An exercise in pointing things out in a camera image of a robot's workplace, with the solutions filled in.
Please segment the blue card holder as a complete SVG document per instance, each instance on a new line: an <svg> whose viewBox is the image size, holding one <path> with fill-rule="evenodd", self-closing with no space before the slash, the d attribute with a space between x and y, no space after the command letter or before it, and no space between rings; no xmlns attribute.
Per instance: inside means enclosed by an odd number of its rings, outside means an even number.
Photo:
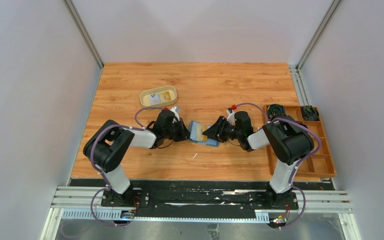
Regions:
<svg viewBox="0 0 384 240"><path fill-rule="evenodd" d="M206 135L203 135L203 132L206 131L209 127L210 125L205 125L197 121L191 120L188 129L190 132L189 140L193 143L204 146L218 147L219 142L210 139Z"/></svg>

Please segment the beige oval tray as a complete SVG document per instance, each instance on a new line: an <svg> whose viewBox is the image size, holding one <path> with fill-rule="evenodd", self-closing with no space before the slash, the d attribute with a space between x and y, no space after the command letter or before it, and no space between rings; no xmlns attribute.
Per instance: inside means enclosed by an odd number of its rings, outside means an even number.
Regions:
<svg viewBox="0 0 384 240"><path fill-rule="evenodd" d="M171 106L174 105L177 100L178 93L172 85L144 90L139 95L140 104L147 110Z"/></svg>

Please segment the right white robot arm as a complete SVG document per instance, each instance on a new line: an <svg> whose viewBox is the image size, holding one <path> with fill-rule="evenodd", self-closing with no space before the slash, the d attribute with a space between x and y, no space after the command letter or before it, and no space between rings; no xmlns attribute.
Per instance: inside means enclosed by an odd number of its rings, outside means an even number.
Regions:
<svg viewBox="0 0 384 240"><path fill-rule="evenodd" d="M265 190L262 201L272 209L278 209L292 195L292 181L300 160L314 149L314 141L306 127L287 115L266 123L254 131L246 111L231 112L220 116L202 133L220 143L237 140L247 152L270 146L277 162L274 174Z"/></svg>

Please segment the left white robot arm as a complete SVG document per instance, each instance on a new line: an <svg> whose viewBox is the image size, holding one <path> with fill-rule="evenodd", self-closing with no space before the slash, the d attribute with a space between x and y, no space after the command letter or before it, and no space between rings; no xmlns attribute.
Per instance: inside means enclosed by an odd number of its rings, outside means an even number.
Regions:
<svg viewBox="0 0 384 240"><path fill-rule="evenodd" d="M129 206L134 200L134 190L122 168L122 160L130 147L158 149L165 140L182 142L190 138L183 119L176 107L161 108L156 120L148 125L132 127L114 120L107 120L88 140L83 155L103 177L105 192L114 196L120 206Z"/></svg>

